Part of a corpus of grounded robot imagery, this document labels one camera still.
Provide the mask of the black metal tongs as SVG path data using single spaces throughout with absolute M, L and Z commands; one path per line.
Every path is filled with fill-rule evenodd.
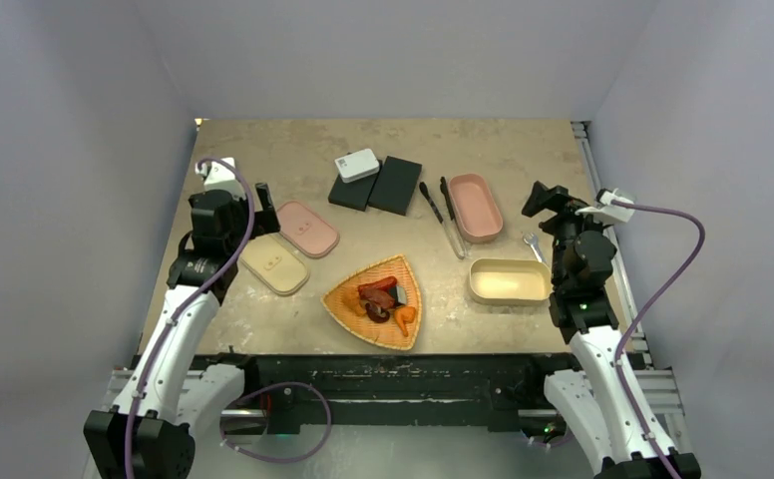
M 423 198 L 428 203 L 428 205 L 430 206 L 438 223 L 444 230 L 447 241 L 454 255 L 456 256 L 457 259 L 465 259 L 468 255 L 468 249 L 466 247 L 465 241 L 461 236 L 460 229 L 457 223 L 455 207 L 453 205 L 453 202 L 449 194 L 447 181 L 444 177 L 440 178 L 439 190 L 445 202 L 445 207 L 446 207 L 445 214 L 442 214 L 440 212 L 436 202 L 432 197 L 432 194 L 430 193 L 430 189 L 428 185 L 425 182 L 419 183 L 419 191 L 422 194 Z

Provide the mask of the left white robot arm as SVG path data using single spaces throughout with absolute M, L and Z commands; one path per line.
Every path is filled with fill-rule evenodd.
M 199 341 L 218 313 L 247 240 L 279 232 L 269 186 L 239 197 L 205 189 L 189 198 L 192 228 L 169 269 L 162 312 L 127 384 L 105 410 L 89 413 L 83 433 L 103 478 L 185 478 L 195 440 L 226 398 L 247 408 L 261 381 L 240 354 L 214 365 L 209 377 L 185 387 Z

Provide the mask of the woven bamboo basket tray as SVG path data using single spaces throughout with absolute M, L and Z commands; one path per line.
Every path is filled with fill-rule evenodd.
M 422 293 L 403 254 L 349 275 L 323 294 L 321 302 L 338 324 L 368 343 L 395 350 L 415 345 Z

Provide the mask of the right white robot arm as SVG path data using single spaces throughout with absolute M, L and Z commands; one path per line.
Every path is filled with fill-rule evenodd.
M 680 451 L 647 403 L 625 347 L 643 315 L 620 330 L 605 290 L 617 248 L 605 235 L 636 212 L 674 216 L 693 223 L 697 243 L 655 294 L 660 298 L 700 253 L 706 232 L 696 217 L 677 210 L 637 205 L 618 190 L 601 190 L 595 205 L 562 186 L 535 182 L 522 208 L 525 217 L 552 217 L 541 230 L 553 238 L 550 314 L 577 370 L 541 368 L 527 375 L 524 391 L 539 406 L 551 404 L 579 444 L 596 478 L 699 478 L 698 460 Z

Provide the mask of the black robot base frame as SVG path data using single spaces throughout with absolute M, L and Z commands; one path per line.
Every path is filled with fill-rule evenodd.
M 230 364 L 245 383 L 234 391 L 269 430 L 296 434 L 303 425 L 484 427 L 541 430 L 556 413 L 544 381 L 580 370 L 571 353 L 198 355 L 192 370 Z

